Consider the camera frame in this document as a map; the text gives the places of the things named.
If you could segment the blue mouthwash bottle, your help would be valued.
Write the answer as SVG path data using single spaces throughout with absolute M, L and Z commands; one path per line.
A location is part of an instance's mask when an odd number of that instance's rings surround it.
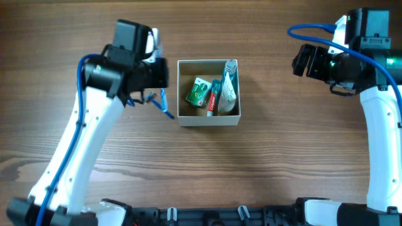
M 227 72 L 229 73 L 229 78 L 230 78 L 230 81 L 232 83 L 234 92 L 235 92 L 236 95 L 238 95 L 238 88 L 237 88 L 237 85 L 238 85 L 238 71 L 237 71 L 237 61 L 236 60 L 228 60 L 228 61 L 226 61 L 225 67 L 224 67 L 223 72 L 222 72 L 222 82 L 221 82 L 221 84 L 224 84 L 225 76 L 226 76 Z

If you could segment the teal toothpaste tube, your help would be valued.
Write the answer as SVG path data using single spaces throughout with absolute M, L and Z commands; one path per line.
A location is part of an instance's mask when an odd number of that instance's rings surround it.
M 210 93 L 209 106 L 207 109 L 207 117 L 214 115 L 214 110 L 217 105 L 217 98 L 221 90 L 221 81 L 214 78 L 212 81 L 212 89 Z

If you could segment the blue disposable razor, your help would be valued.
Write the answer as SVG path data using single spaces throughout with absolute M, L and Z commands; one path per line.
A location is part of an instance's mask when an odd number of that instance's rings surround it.
M 157 100 L 155 100 L 156 94 L 153 91 L 150 91 L 147 96 L 144 99 L 144 102 L 149 104 L 152 103 L 154 106 L 156 106 L 160 111 L 162 111 L 167 117 L 170 119 L 174 119 L 175 116 L 167 110 L 166 107 L 163 107 L 161 103 L 159 103 Z

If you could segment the blue white toothbrush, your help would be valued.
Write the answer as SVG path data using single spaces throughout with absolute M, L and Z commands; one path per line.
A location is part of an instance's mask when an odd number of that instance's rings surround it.
M 160 96 L 161 96 L 161 110 L 163 112 L 166 112 L 168 110 L 168 106 L 167 106 L 166 92 L 164 88 L 160 89 Z

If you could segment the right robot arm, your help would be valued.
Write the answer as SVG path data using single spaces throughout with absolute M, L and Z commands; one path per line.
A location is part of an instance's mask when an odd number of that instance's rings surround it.
M 359 96 L 369 144 L 365 204 L 299 198 L 289 223 L 297 225 L 401 224 L 401 51 L 391 47 L 389 11 L 350 10 L 320 24 L 332 40 L 303 37 L 293 73 L 321 80 L 331 93 Z

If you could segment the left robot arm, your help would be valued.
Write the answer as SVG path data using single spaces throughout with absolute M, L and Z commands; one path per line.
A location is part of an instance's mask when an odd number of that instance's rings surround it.
M 128 205 L 104 199 L 85 205 L 90 174 L 106 136 L 133 92 L 168 86 L 167 60 L 156 28 L 120 19 L 113 42 L 77 67 L 73 111 L 45 172 L 27 198 L 13 198 L 6 215 L 14 225 L 127 225 Z

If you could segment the green soap packet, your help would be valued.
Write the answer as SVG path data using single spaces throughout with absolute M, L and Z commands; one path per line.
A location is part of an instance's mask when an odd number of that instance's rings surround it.
M 192 106 L 202 107 L 211 88 L 212 84 L 210 82 L 197 77 L 191 91 L 186 96 L 186 101 Z

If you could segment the white lotion tube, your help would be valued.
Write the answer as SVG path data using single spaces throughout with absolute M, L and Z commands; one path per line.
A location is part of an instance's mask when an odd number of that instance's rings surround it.
M 224 82 L 221 86 L 221 93 L 218 104 L 219 114 L 229 114 L 236 104 L 236 93 L 230 79 L 229 72 L 225 73 Z

